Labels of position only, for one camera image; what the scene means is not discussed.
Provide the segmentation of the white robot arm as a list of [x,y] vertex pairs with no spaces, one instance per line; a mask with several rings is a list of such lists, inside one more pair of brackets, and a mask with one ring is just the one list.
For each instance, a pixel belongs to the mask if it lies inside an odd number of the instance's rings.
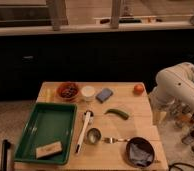
[[180,100],[194,111],[194,64],[183,62],[160,70],[149,94],[153,109],[167,108]]

